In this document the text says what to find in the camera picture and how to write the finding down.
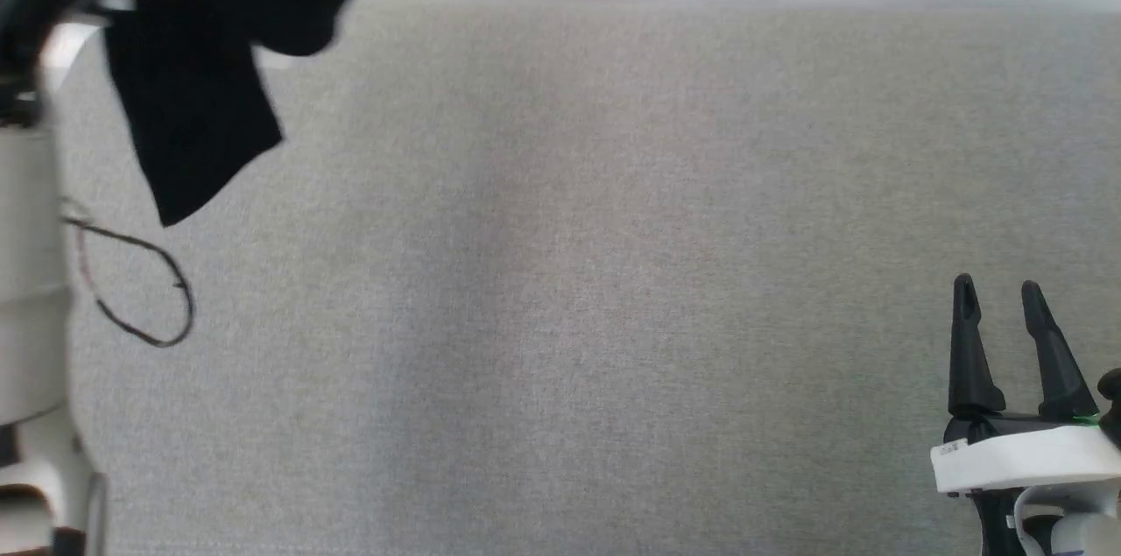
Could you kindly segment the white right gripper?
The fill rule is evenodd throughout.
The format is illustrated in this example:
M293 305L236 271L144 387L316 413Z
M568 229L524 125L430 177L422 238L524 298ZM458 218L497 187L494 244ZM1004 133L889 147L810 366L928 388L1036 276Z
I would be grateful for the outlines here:
M1047 419L1093 418L1097 404L1040 285L1021 286ZM949 416L1006 411L994 384L980 324L982 309L969 274L953 282L949 323ZM981 555L1117 555L1118 413L1092 423L1054 426L970 443L957 437L930 448L942 495L964 495L976 508Z

